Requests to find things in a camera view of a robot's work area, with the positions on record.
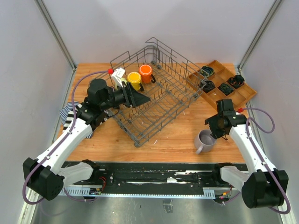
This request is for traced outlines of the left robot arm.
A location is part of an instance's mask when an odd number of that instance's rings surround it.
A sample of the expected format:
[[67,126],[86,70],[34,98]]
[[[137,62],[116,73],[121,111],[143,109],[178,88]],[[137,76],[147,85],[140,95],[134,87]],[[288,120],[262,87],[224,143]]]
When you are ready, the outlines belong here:
[[63,168],[71,152],[107,118],[107,110],[139,107],[150,98],[136,91],[131,83],[113,90],[104,79],[94,79],[87,89],[87,97],[79,108],[73,108],[71,123],[63,134],[36,159],[27,158],[23,163],[25,183],[43,199],[53,200],[61,190],[79,181],[94,185],[100,180],[100,167],[83,160],[77,165]]

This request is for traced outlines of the yellow enamel mug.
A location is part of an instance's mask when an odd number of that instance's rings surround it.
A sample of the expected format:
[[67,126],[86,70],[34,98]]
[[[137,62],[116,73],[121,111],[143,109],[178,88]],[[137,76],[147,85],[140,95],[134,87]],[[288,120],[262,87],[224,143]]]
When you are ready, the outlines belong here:
[[142,77],[138,72],[130,72],[127,75],[127,81],[131,83],[132,87],[136,91],[144,91],[143,85],[142,85]]

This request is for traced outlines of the orange ceramic mug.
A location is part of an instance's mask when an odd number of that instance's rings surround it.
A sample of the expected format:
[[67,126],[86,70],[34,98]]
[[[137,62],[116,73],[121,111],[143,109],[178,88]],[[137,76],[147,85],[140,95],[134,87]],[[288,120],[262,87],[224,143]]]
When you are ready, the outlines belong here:
[[144,84],[155,83],[156,79],[153,76],[153,69],[150,65],[144,64],[140,66],[139,73],[142,77],[142,82]]

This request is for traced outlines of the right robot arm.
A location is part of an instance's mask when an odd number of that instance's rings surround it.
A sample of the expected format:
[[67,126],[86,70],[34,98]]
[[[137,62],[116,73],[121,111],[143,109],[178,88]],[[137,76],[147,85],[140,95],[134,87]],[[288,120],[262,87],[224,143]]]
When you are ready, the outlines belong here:
[[216,102],[217,114],[205,120],[211,136],[215,139],[229,135],[238,146],[248,169],[248,174],[240,171],[232,163],[218,163],[212,171],[212,182],[221,187],[228,183],[238,189],[245,205],[252,208],[268,207],[275,211],[276,207],[286,204],[288,214],[291,210],[286,196],[289,177],[284,170],[278,170],[267,158],[255,139],[251,123],[252,117],[242,114],[243,110],[234,110],[231,99]]

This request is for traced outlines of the cream ceramic mug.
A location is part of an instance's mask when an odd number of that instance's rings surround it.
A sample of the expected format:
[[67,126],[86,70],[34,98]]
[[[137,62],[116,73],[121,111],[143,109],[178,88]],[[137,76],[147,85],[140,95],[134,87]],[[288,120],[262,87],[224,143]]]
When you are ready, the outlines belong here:
[[126,81],[125,78],[117,79],[116,82],[115,82],[115,88],[116,89],[126,87],[126,85],[127,85],[127,81]]

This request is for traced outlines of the lilac ceramic mug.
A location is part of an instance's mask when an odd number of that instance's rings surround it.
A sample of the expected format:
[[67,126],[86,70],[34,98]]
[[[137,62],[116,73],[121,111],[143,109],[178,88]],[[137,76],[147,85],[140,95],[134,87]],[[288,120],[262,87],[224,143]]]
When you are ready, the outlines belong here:
[[216,143],[216,139],[212,136],[209,129],[204,129],[199,132],[194,140],[196,154],[210,152]]

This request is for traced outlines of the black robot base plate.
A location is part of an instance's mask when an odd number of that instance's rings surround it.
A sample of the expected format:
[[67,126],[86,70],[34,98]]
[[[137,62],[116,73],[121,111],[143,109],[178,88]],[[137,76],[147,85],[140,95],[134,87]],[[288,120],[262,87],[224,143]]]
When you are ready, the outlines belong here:
[[97,162],[99,175],[110,186],[191,186],[227,191],[232,186],[213,179],[213,163]]

